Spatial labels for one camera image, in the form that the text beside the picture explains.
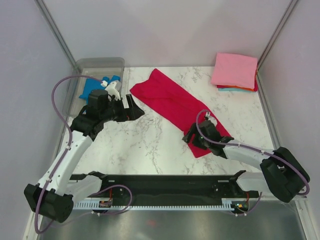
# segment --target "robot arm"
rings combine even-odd
[[[282,158],[296,168],[307,182],[310,181],[309,175],[285,147],[279,147],[276,150],[250,146],[248,148],[240,147],[243,143],[235,140],[233,137],[221,136],[215,124],[209,120],[208,115],[206,115],[205,120],[199,124],[199,129],[205,137],[218,144],[205,140],[200,135],[195,123],[182,140],[186,143],[192,141],[194,146],[205,150],[209,149],[216,156],[237,160],[262,171],[239,171],[235,175],[236,183],[245,192],[271,192],[282,202],[289,203],[305,187],[302,179],[290,167],[274,157],[270,156],[266,158],[266,155],[263,153],[269,153]]]
[[[28,184],[24,189],[24,195],[33,212],[39,201],[40,192],[43,190],[47,180],[48,183],[39,209],[39,214],[60,223],[64,222],[77,202],[98,192],[102,180],[94,175],[87,175],[83,180],[68,187],[69,179],[76,168],[84,152],[96,139],[98,133],[104,128],[108,121],[126,122],[134,121],[144,115],[134,102],[130,94],[126,95],[129,108],[119,99],[119,94],[112,95],[106,90],[93,90],[88,97],[88,105],[84,106],[79,115],[72,121],[72,143],[63,161],[56,169],[52,178],[49,175],[61,158],[65,147],[56,156],[54,162],[36,185]]]

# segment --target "cable connector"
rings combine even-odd
[[[108,86],[108,82],[103,80],[101,86],[106,88]]]

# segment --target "stack of folded towels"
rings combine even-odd
[[[258,59],[255,57],[219,52],[211,83],[219,91],[256,92],[257,65]]]

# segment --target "white plastic part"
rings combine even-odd
[[[101,86],[102,87],[104,87],[104,88],[106,88],[107,86],[108,86],[108,83],[107,83],[107,81],[102,81],[102,83],[101,83]]]
[[[262,155],[261,152],[256,152],[256,151],[244,148],[244,147],[239,147],[243,143],[241,143],[237,140],[231,140],[229,143],[230,144],[237,144],[237,146],[228,146],[227,145],[223,148],[225,156],[228,159],[237,160],[239,162],[248,164],[250,166],[253,166],[253,167],[261,170],[260,164],[263,159],[268,158],[267,155]],[[268,150],[265,149],[265,150],[263,150],[263,152],[273,154],[273,150],[271,150],[271,149],[268,149]]]
[[[211,113],[210,112],[206,112],[205,113],[205,117],[211,122],[213,123],[213,125],[216,127],[217,124],[218,124],[218,120],[214,117],[214,116],[211,116]]]
[[[86,198],[73,206],[73,210],[121,210],[126,206],[101,206],[100,198]],[[208,206],[130,206],[129,210],[152,210],[152,211],[234,211],[231,207],[231,200],[222,200],[222,205],[208,205]]]
[[[102,180],[96,176],[88,175],[83,180],[69,186],[65,194],[73,195],[73,204],[85,199],[91,194],[97,193],[101,188]]]
[[[262,172],[244,172],[242,173],[236,183],[245,191],[258,191],[270,193],[269,187]]]
[[[92,144],[92,142],[92,139],[89,136],[83,136],[82,132],[72,132],[72,143],[70,145],[70,148],[67,151],[65,157],[63,158],[58,169],[54,173],[52,179],[50,180],[51,182],[48,184],[46,190],[50,191],[51,189],[54,189],[55,193],[60,196],[63,196],[65,194],[70,176],[75,170],[80,158],[88,149],[88,147]],[[49,179],[50,173],[52,172],[53,168],[57,164],[65,149],[65,146],[61,148],[61,151],[56,156],[48,171],[38,181],[40,188],[44,187],[46,180]]]
[[[120,100],[121,99],[120,93],[116,89],[118,83],[120,83],[120,82],[119,81],[113,81],[105,88],[105,90],[108,91],[108,94],[110,94],[111,96],[115,96],[115,100]]]

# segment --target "blue cloth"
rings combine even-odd
[[[106,81],[108,83],[108,85],[114,81],[119,81],[120,82],[120,77],[113,75],[112,78],[110,79],[107,76],[104,76],[102,78],[103,81]],[[84,88],[83,88],[83,92],[82,94],[79,96],[80,99],[84,99],[86,101],[86,103],[88,104],[88,97],[89,94],[92,92],[92,90],[95,89],[105,89],[105,87],[101,86],[101,83],[91,79],[91,78],[87,78],[84,84]]]
[[[220,91],[220,92],[233,91],[233,92],[253,93],[251,91],[244,90],[244,89],[241,89],[241,88],[235,88],[235,87],[218,88],[218,91]]]
[[[89,94],[92,92],[92,90],[95,90],[95,89],[105,89],[105,88],[103,86],[101,86],[101,83],[98,82],[97,80],[94,80],[94,79],[91,79],[91,78],[87,78],[86,81],[85,81],[83,92],[79,96],[79,98],[80,99],[84,99],[86,101],[86,103],[88,104]]]

